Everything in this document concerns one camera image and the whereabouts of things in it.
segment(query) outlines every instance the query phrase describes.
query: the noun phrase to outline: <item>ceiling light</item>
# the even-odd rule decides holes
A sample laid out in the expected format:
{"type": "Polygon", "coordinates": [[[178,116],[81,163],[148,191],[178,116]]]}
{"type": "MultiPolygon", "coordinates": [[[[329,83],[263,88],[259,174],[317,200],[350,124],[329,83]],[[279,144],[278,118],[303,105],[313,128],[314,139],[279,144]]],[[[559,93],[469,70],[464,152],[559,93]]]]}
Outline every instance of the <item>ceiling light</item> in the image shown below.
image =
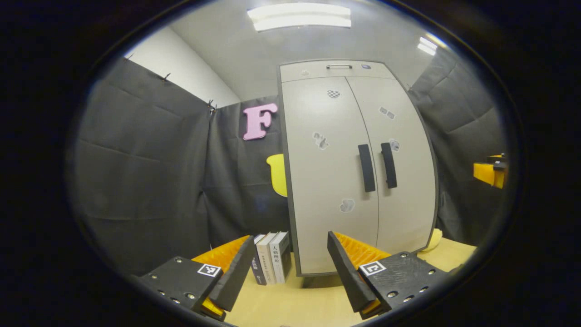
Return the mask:
{"type": "Polygon", "coordinates": [[[265,31],[289,26],[325,25],[351,27],[349,8],[325,3],[280,3],[248,11],[254,29],[265,31]]]}
{"type": "Polygon", "coordinates": [[[432,49],[423,43],[418,44],[418,49],[420,49],[428,54],[431,54],[432,56],[436,54],[435,49],[432,49]]]}

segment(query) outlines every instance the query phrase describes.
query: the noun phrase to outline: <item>book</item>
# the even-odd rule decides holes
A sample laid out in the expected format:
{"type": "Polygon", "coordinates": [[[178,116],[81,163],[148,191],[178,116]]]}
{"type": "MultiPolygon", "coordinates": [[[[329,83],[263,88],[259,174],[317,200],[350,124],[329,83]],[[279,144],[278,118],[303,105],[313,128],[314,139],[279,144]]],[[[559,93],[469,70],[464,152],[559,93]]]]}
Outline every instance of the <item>book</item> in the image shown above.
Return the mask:
{"type": "Polygon", "coordinates": [[[274,268],[272,267],[272,258],[270,256],[270,248],[268,244],[278,233],[268,233],[258,243],[256,243],[256,251],[260,257],[260,266],[267,285],[276,284],[277,280],[274,276],[274,268]]]}
{"type": "Polygon", "coordinates": [[[256,278],[256,283],[258,285],[266,285],[266,280],[264,279],[264,273],[262,272],[262,266],[260,265],[260,256],[258,255],[258,250],[256,248],[256,243],[258,243],[265,234],[259,234],[254,237],[254,258],[252,258],[252,272],[254,273],[254,278],[256,278]]]}
{"type": "Polygon", "coordinates": [[[272,257],[272,268],[277,283],[284,284],[291,269],[291,247],[289,233],[280,232],[268,244],[272,257]]]}

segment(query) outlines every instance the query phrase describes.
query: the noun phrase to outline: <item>gray curtain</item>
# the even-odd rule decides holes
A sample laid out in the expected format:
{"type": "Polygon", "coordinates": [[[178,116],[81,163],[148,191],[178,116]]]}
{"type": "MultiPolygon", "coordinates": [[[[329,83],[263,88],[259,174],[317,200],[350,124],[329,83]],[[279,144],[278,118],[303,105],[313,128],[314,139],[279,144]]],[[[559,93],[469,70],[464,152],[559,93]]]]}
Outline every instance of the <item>gray curtain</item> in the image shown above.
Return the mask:
{"type": "Polygon", "coordinates": [[[145,274],[210,250],[202,200],[210,112],[128,60],[99,79],[75,147],[75,201],[118,269],[145,274]]]}
{"type": "Polygon", "coordinates": [[[203,184],[212,246],[247,234],[290,231],[288,202],[272,188],[266,163],[269,156],[282,153],[279,112],[271,115],[264,138],[242,139],[243,110],[273,102],[278,105],[278,97],[245,101],[219,108],[212,116],[203,184]]]}
{"type": "Polygon", "coordinates": [[[506,151],[497,104],[468,63],[438,49],[409,90],[436,155],[444,237],[478,245],[497,215],[502,191],[476,180],[473,163],[506,151]]]}

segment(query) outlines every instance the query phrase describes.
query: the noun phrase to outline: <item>drawer handle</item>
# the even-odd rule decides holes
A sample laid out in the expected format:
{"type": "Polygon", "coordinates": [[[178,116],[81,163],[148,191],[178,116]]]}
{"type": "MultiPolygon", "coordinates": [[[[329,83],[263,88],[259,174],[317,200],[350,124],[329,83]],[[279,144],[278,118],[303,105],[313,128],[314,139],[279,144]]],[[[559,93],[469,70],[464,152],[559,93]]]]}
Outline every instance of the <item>drawer handle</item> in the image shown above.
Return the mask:
{"type": "Polygon", "coordinates": [[[361,170],[363,171],[363,183],[365,184],[365,192],[375,191],[375,176],[373,175],[373,166],[371,163],[371,154],[369,146],[362,144],[357,146],[359,148],[359,159],[361,160],[361,170]]]}
{"type": "Polygon", "coordinates": [[[397,187],[396,166],[393,163],[392,146],[389,143],[381,144],[381,153],[385,163],[385,175],[387,178],[388,189],[397,187]]]}
{"type": "Polygon", "coordinates": [[[331,69],[331,67],[337,67],[337,66],[340,66],[340,67],[349,67],[349,69],[353,69],[353,66],[351,66],[351,65],[342,65],[342,64],[339,64],[339,63],[338,64],[335,64],[335,65],[327,65],[327,69],[331,69]]]}

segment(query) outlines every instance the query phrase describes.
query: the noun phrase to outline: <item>cabinet top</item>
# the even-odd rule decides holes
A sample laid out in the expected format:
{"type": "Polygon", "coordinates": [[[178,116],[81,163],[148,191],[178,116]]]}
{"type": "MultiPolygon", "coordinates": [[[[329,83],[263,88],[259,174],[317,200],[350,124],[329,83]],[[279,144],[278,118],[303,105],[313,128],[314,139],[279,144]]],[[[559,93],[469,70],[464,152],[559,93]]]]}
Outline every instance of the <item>cabinet top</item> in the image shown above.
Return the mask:
{"type": "Polygon", "coordinates": [[[373,61],[324,59],[280,66],[281,82],[319,77],[365,76],[396,79],[384,63],[373,61]]]}

